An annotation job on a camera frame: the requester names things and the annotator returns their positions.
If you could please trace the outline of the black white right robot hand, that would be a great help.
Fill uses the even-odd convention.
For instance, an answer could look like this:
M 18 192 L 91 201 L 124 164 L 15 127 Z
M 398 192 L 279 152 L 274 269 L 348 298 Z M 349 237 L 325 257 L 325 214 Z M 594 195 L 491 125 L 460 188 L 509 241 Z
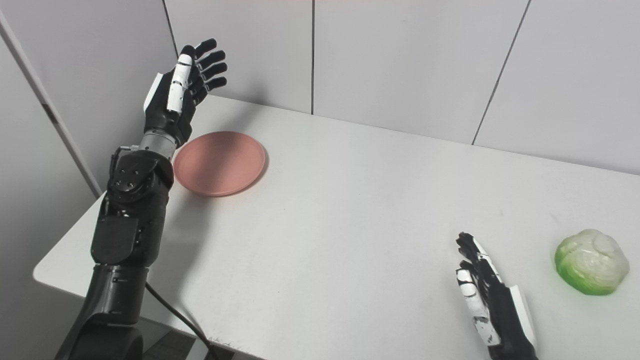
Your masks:
M 518 285 L 507 285 L 481 244 L 467 232 L 455 243 L 464 257 L 455 271 L 475 330 L 492 360 L 537 360 L 537 338 Z

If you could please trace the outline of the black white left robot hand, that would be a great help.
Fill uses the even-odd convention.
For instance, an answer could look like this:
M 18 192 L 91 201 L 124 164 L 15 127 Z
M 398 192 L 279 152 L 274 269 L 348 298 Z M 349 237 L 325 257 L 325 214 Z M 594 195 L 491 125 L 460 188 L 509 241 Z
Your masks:
M 191 134 L 196 107 L 227 85 L 226 53 L 214 38 L 182 48 L 174 68 L 158 73 L 143 104 L 145 133 L 162 133 L 180 148 Z

